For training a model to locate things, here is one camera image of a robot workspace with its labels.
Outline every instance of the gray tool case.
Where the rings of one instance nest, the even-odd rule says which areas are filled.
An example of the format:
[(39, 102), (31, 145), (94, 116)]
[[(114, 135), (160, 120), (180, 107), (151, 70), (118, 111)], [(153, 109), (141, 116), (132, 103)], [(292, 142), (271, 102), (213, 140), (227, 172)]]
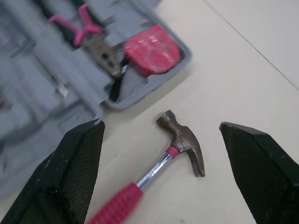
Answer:
[[(105, 40), (119, 60), (123, 43), (155, 24), (180, 47), (179, 63), (165, 74), (143, 77), (129, 66), (120, 97), (113, 102), (109, 90), (114, 80), (84, 50), (72, 49), (39, 8), (30, 0), (0, 1), (0, 200), (29, 179), (68, 130), (103, 118), (103, 104), (124, 110), (189, 63), (190, 50), (155, 15), (158, 2), (88, 1), (93, 14), (106, 25)], [(47, 0), (47, 4), (56, 14), (79, 22), (69, 1)], [(69, 91), (67, 97), (58, 93), (57, 80)]]

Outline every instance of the white table surface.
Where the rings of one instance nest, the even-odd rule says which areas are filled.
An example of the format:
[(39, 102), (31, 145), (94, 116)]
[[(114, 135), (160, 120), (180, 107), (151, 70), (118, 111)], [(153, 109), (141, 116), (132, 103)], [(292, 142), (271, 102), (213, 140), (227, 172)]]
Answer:
[[(179, 156), (126, 223), (254, 224), (219, 125), (229, 121), (267, 132), (299, 162), (299, 92), (202, 0), (164, 0), (157, 13), (192, 49), (193, 60), (142, 102), (122, 112), (108, 111), (87, 219), (118, 190), (138, 181), (168, 147), (170, 136), (155, 121), (171, 109), (197, 136), (206, 177), (195, 177), (188, 156)], [(0, 218), (17, 194), (1, 205)]]

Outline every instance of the pliers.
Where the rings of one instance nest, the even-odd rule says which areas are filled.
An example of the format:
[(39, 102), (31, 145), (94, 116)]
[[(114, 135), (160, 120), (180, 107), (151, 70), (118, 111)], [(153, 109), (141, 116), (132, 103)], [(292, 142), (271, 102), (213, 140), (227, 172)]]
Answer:
[(113, 78), (121, 77), (121, 66), (114, 51), (105, 43), (103, 24), (90, 12), (88, 4), (82, 0), (71, 0), (78, 10), (84, 29), (76, 26), (62, 16), (54, 15), (46, 6), (44, 0), (32, 0), (42, 11), (49, 22), (54, 23), (74, 49), (83, 47), (91, 58)]

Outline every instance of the hammer handle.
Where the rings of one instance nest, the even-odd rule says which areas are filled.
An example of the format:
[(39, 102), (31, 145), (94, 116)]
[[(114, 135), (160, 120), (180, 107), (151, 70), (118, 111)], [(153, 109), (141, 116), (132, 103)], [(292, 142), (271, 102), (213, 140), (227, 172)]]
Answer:
[(121, 224), (133, 212), (143, 192), (135, 183), (117, 193), (88, 224)]

